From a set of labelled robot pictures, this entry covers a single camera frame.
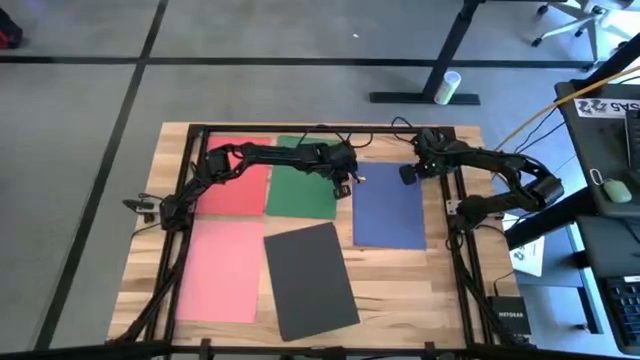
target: red mat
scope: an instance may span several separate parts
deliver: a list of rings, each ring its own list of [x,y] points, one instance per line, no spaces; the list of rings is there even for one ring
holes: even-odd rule
[[[270,145],[266,137],[211,136],[207,145],[213,149],[226,144]],[[229,162],[234,167],[240,159],[229,154]],[[196,214],[201,215],[262,215],[267,194],[267,165],[253,165],[242,176],[224,185],[211,186],[198,199]]]
[[[254,322],[263,249],[262,223],[196,220],[176,319]]]

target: colored paper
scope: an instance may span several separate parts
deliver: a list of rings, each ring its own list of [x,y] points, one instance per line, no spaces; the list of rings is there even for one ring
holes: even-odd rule
[[[252,142],[257,145],[269,145],[267,137],[229,137],[211,136],[207,148],[213,149],[226,144],[244,144]],[[231,167],[240,159],[229,154]],[[196,213],[200,215],[262,215],[264,199],[267,193],[266,165],[252,165],[237,179],[226,184],[212,185],[198,199]]]
[[[300,138],[279,136],[278,146],[295,147]],[[336,141],[305,138],[303,143]],[[336,199],[333,183],[318,174],[305,174],[288,166],[274,166],[267,201],[267,215],[313,219],[336,218]]]
[[[332,223],[269,236],[265,248],[282,340],[360,322]]]
[[[422,186],[405,185],[400,163],[358,163],[366,178],[353,186],[353,243],[395,249],[426,249]]]
[[[262,223],[196,220],[176,319],[254,322],[263,248]]]

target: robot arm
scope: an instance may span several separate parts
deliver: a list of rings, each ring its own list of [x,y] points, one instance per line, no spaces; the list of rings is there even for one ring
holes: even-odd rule
[[[229,154],[241,159],[231,167]],[[255,145],[227,144],[207,152],[201,166],[193,166],[193,178],[182,191],[165,197],[159,206],[160,223],[164,230],[182,231],[189,224],[189,212],[193,203],[213,184],[224,184],[240,177],[251,165],[291,166],[307,174],[317,173],[333,181],[333,196],[341,199],[351,195],[344,185],[351,175],[356,182],[358,163],[356,152],[348,140],[335,145],[325,143],[301,144],[295,148]],[[135,210],[140,202],[125,200],[125,205]]]
[[[456,223],[461,230],[475,228],[490,213],[516,208],[540,211],[564,193],[560,179],[540,162],[525,155],[472,148],[463,141],[446,139],[426,128],[421,129],[411,143],[419,161],[400,168],[400,176],[407,185],[414,183],[416,178],[448,174],[462,165],[495,172],[505,178],[509,192],[486,198],[471,195],[460,202]],[[521,185],[522,173],[532,175],[534,180]]]

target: sticker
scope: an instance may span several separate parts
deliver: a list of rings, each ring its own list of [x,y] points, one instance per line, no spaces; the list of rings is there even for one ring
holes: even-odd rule
[[[573,99],[578,116],[588,118],[624,119],[627,110],[640,110],[640,100]]]
[[[624,282],[638,282],[638,281],[640,281],[640,275],[624,277]]]
[[[517,216],[504,214],[502,227],[507,230],[515,224]],[[544,236],[519,248],[509,251],[511,255],[511,265],[515,270],[542,276],[542,258],[544,256]]]

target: metal clamp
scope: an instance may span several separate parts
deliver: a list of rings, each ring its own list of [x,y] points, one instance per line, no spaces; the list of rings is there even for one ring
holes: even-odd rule
[[[456,215],[458,213],[458,205],[460,205],[460,200],[447,200],[444,204],[447,215]]]
[[[198,360],[213,360],[213,354],[211,353],[211,339],[203,338],[200,340],[200,352],[198,353]]]
[[[420,356],[421,360],[437,360],[436,345],[433,342],[424,343],[424,355]]]
[[[322,360],[346,360],[347,354],[342,346],[322,349]]]

